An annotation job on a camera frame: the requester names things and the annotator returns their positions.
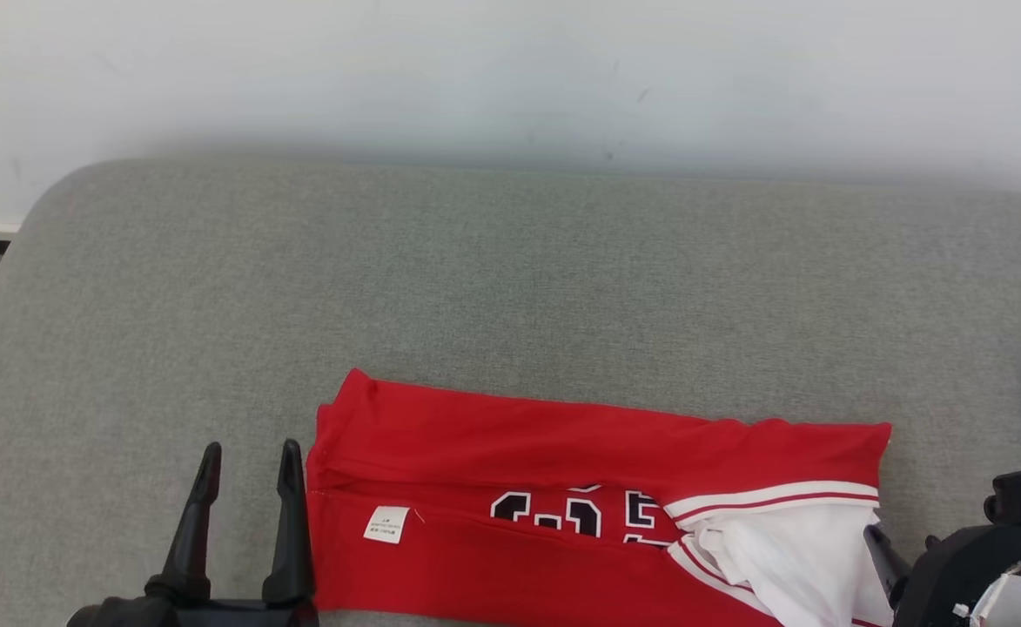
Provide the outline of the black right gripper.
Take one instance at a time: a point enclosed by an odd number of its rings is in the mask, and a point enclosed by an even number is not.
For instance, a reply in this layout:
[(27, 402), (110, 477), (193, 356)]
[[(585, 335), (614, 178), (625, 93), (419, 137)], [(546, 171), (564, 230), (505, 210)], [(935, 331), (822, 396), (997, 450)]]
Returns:
[(968, 611), (996, 579), (1021, 564), (1021, 525), (964, 528), (932, 543), (909, 566), (880, 528), (863, 531), (885, 599), (895, 606), (893, 627), (960, 627), (955, 608)]

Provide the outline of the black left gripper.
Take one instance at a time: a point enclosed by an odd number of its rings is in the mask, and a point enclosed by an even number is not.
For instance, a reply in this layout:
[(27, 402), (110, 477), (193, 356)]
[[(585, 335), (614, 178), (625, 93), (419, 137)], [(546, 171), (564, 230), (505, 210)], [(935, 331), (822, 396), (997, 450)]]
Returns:
[(319, 627), (310, 516), (302, 448), (282, 446), (277, 493), (279, 526), (262, 600), (209, 600), (209, 516), (218, 497), (221, 446), (208, 444), (192, 481), (160, 574), (145, 584), (155, 597), (108, 597), (77, 610), (67, 627)]

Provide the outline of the red basketball jersey number 23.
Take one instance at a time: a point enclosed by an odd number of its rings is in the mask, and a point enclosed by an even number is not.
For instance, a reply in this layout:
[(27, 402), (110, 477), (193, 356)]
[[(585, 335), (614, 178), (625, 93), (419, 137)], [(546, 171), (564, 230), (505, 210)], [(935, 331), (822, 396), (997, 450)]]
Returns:
[(352, 370), (306, 464), (314, 602), (520, 627), (891, 627), (863, 536), (890, 434)]

